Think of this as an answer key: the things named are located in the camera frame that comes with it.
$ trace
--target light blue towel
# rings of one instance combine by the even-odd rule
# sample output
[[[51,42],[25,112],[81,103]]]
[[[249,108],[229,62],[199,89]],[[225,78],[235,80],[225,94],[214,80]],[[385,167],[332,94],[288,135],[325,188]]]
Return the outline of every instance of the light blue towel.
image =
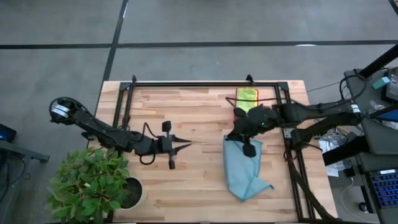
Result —
[[[259,179],[261,165],[262,142],[252,140],[256,148],[256,156],[250,158],[243,154],[243,143],[239,141],[226,141],[224,136],[224,172],[229,191],[240,201],[255,197],[269,187],[268,182]]]

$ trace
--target blue keyboard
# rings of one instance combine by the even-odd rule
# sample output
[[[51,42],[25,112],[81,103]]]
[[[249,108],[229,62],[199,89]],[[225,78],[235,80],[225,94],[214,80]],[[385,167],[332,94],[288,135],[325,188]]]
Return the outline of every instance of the blue keyboard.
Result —
[[[370,178],[381,208],[398,207],[398,170],[371,172]]]

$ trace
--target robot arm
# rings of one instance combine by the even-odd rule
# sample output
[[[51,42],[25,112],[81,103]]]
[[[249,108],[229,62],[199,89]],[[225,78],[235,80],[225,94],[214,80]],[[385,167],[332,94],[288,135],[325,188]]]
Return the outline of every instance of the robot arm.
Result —
[[[250,139],[264,134],[274,128],[294,128],[291,131],[291,148],[300,147],[312,137],[323,134],[340,125],[358,125],[361,121],[360,111],[356,105],[342,100],[319,105],[302,105],[300,103],[284,103],[265,107],[259,105],[245,113],[240,108],[234,109],[237,119],[234,129],[227,135],[227,140],[244,143],[245,156],[256,155]],[[307,129],[296,129],[303,121],[316,118],[328,118]]]
[[[179,150],[190,145],[186,144],[175,149],[172,147],[172,142],[190,141],[170,135],[170,121],[166,121],[162,125],[162,129],[167,135],[155,136],[156,139],[152,139],[143,135],[145,128],[141,134],[137,131],[126,131],[124,129],[114,128],[96,119],[80,102],[72,98],[62,97],[53,100],[50,104],[49,112],[51,115],[51,122],[65,125],[75,124],[86,130],[86,133],[82,133],[84,137],[88,138],[88,135],[94,135],[98,138],[99,143],[106,148],[115,147],[117,150],[125,152],[131,152],[134,149],[135,154],[141,157],[141,163],[145,165],[151,164],[156,154],[168,154],[169,168],[174,169],[174,155],[176,155]],[[154,158],[152,162],[142,162],[142,156],[148,155],[153,155]]]

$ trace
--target yellow cloth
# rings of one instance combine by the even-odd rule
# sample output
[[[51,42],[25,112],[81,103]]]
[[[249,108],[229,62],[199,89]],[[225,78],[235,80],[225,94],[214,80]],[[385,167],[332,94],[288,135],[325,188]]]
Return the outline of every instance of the yellow cloth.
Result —
[[[253,88],[238,88],[236,90],[236,98],[239,100],[258,100],[258,91]],[[246,113],[253,107],[259,104],[258,101],[247,102],[247,101],[237,101],[236,107],[241,108]]]

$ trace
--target wooden tabletop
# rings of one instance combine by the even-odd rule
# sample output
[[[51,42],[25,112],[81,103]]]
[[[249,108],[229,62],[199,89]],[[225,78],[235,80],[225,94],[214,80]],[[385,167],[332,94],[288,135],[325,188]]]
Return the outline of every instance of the wooden tabletop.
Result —
[[[112,124],[120,82],[104,82],[96,117]],[[303,81],[288,81],[290,95],[308,104]],[[259,98],[275,97],[271,87],[256,87]],[[132,210],[116,210],[115,222],[296,222],[289,170],[282,157],[284,141],[279,128],[255,139],[262,141],[260,178],[275,187],[244,203],[226,188],[223,169],[223,136],[233,128],[233,109],[225,100],[235,97],[235,87],[145,87],[134,88],[130,127],[141,131],[147,122],[162,135],[163,121],[172,122],[172,134],[193,141],[176,156],[176,169],[169,170],[167,155],[156,156],[150,166],[125,153],[132,176],[144,184],[147,198]],[[120,115],[123,117],[126,97]],[[275,101],[266,101],[270,106]],[[301,128],[312,124],[306,121]],[[320,203],[336,217],[336,208],[318,149],[303,151],[310,188]],[[303,193],[303,209],[307,214]]]

